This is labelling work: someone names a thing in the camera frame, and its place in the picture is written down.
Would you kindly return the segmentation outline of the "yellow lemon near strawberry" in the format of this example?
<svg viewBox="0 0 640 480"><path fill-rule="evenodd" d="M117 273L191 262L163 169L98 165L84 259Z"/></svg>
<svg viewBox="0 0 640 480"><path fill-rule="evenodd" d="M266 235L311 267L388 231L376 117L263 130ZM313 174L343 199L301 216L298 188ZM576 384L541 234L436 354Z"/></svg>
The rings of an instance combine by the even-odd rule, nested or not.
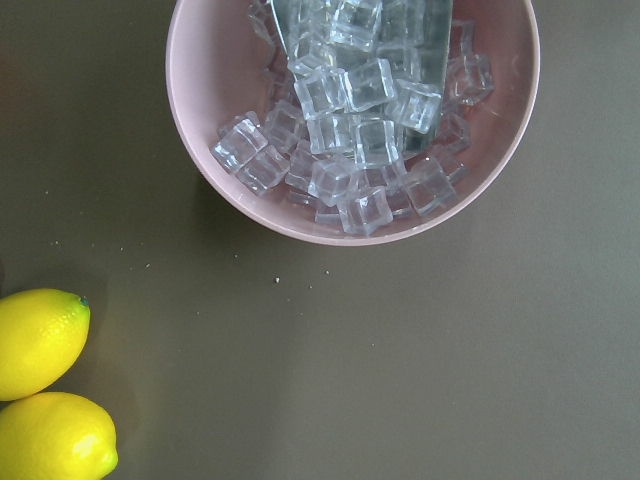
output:
<svg viewBox="0 0 640 480"><path fill-rule="evenodd" d="M91 311L74 293L40 288L1 299L1 399L47 388L65 374L86 344Z"/></svg>

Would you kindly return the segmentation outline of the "pink bowl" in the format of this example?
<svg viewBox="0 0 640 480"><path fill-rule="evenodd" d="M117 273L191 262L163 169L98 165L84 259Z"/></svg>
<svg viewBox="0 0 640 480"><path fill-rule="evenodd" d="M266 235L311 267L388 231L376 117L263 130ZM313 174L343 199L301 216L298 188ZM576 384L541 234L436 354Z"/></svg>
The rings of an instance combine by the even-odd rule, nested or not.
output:
<svg viewBox="0 0 640 480"><path fill-rule="evenodd" d="M428 230L475 200L518 146L533 109L539 35L528 1L427 7L415 42L365 5L368 47L338 39L342 1L180 1L167 89L207 182L286 236L337 246Z"/></svg>

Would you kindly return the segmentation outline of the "clear ice cubes pile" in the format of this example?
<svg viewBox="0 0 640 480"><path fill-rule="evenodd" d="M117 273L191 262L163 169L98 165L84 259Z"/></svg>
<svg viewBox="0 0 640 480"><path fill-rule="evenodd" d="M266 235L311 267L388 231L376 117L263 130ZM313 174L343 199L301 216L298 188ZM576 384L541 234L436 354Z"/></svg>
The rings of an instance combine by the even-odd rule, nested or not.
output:
<svg viewBox="0 0 640 480"><path fill-rule="evenodd" d="M456 201L467 114L494 88L473 20L445 1L253 1L247 16L268 49L269 108L218 129L227 173L356 236Z"/></svg>

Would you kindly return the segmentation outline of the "yellow lemon far right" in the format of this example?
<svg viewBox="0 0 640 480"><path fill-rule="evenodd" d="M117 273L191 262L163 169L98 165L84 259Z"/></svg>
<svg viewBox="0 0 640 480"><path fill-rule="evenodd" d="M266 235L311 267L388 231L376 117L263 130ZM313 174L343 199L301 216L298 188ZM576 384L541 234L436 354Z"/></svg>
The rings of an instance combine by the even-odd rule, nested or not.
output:
<svg viewBox="0 0 640 480"><path fill-rule="evenodd" d="M39 393L1 411L3 479L102 479L118 462L111 416L83 396Z"/></svg>

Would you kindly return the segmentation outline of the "metal ice scoop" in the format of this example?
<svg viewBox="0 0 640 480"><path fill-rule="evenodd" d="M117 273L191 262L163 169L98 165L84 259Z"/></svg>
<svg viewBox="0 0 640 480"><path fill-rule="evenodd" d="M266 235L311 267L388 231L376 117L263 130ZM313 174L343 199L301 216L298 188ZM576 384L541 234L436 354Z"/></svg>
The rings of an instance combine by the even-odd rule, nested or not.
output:
<svg viewBox="0 0 640 480"><path fill-rule="evenodd" d="M377 165L432 142L452 9L450 1L273 2L312 152Z"/></svg>

